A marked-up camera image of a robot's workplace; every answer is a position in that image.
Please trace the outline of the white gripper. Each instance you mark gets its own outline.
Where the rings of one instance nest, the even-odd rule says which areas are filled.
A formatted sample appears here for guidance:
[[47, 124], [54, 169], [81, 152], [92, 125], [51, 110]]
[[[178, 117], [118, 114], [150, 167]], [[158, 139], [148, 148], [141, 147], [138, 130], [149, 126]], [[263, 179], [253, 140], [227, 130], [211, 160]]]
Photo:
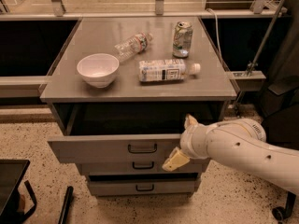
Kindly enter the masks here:
[[184, 121], [185, 131], [180, 137], [180, 148], [175, 147], [163, 164], [163, 169], [167, 172], [177, 170], [184, 166], [191, 159], [207, 159], [207, 134], [217, 128], [217, 124], [198, 124], [195, 117], [187, 114]]

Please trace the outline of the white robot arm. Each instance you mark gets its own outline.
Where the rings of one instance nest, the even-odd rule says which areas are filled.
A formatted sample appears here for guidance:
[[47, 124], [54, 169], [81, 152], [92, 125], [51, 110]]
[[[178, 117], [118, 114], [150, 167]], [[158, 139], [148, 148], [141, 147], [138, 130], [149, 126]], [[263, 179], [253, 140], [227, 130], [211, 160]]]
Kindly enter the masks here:
[[163, 169], [171, 172], [191, 160], [207, 158], [299, 194], [299, 151], [268, 144], [263, 127], [253, 119], [204, 125], [188, 114], [179, 146]]

